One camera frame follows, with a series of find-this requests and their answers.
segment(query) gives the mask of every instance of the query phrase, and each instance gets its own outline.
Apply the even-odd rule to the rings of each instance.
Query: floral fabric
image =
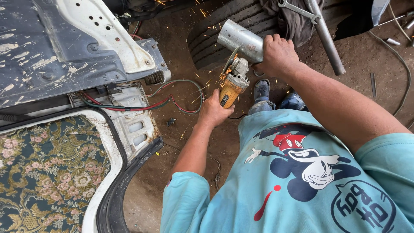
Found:
[[[111,165],[84,116],[0,135],[0,233],[80,232]]]

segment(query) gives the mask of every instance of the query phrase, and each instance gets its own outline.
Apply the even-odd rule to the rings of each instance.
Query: man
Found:
[[[414,135],[362,94],[264,41],[253,66],[283,78],[310,112],[273,110],[269,83],[238,127],[240,155],[210,201],[209,136],[234,106],[205,101],[164,190],[161,232],[414,232]]]

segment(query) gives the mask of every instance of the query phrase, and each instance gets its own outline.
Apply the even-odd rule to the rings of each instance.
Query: tire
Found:
[[[323,16],[328,27],[336,26],[351,14],[350,0],[326,0]],[[202,20],[187,37],[191,58],[197,70],[223,66],[231,51],[217,43],[221,26],[231,19],[264,38],[276,32],[277,17],[268,15],[259,0],[232,0]]]

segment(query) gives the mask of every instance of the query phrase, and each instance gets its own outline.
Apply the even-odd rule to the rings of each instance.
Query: wrench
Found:
[[[313,24],[317,24],[317,22],[315,22],[315,19],[317,19],[317,18],[322,19],[322,16],[321,15],[314,15],[314,14],[312,14],[310,12],[307,12],[307,11],[305,11],[305,10],[297,7],[297,6],[294,6],[294,5],[290,4],[290,3],[288,3],[287,0],[280,0],[280,1],[282,1],[283,3],[282,4],[278,3],[279,7],[286,7],[288,9],[290,9],[290,10],[293,10],[296,13],[299,13],[299,14],[307,17],[307,18],[310,19],[310,21]]]

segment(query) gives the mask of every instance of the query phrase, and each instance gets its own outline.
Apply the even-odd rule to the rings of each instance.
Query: grinder disc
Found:
[[[231,56],[229,57],[229,59],[227,60],[226,65],[224,66],[223,72],[221,73],[220,77],[222,77],[223,75],[227,75],[231,70],[230,67],[234,62],[234,59],[237,56],[237,51],[239,49],[239,46],[233,51],[233,53],[231,54]]]

